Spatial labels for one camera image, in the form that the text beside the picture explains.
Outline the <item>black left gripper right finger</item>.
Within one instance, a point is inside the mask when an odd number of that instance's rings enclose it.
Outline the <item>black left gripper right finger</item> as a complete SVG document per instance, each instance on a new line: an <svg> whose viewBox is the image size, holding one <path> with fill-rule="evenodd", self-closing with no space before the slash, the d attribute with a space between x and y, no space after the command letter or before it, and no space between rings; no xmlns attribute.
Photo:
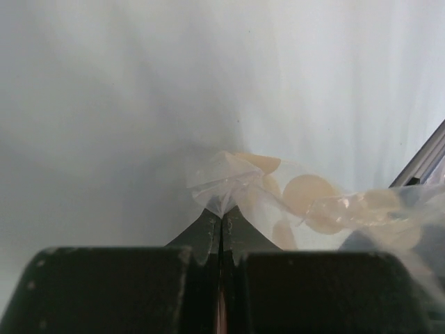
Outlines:
<svg viewBox="0 0 445 334"><path fill-rule="evenodd" d="M401 262L388 253L282 251L239 209L221 222L228 333L431 333Z"/></svg>

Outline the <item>clear zip top bag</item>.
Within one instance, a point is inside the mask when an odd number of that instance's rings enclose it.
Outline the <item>clear zip top bag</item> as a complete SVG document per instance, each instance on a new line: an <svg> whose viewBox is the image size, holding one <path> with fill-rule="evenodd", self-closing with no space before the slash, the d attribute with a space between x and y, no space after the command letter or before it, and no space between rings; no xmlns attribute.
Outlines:
<svg viewBox="0 0 445 334"><path fill-rule="evenodd" d="M444 275L444 185L350 192L301 165L244 152L186 160L194 201L233 208L290 251L388 251L412 271Z"/></svg>

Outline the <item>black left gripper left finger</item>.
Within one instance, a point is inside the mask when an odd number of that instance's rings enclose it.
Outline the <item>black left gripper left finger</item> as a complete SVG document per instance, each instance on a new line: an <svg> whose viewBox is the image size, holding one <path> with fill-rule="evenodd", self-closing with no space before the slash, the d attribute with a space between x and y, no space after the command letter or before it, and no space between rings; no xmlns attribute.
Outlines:
<svg viewBox="0 0 445 334"><path fill-rule="evenodd" d="M163 247L54 247L25 267L2 333L215 333L221 220Z"/></svg>

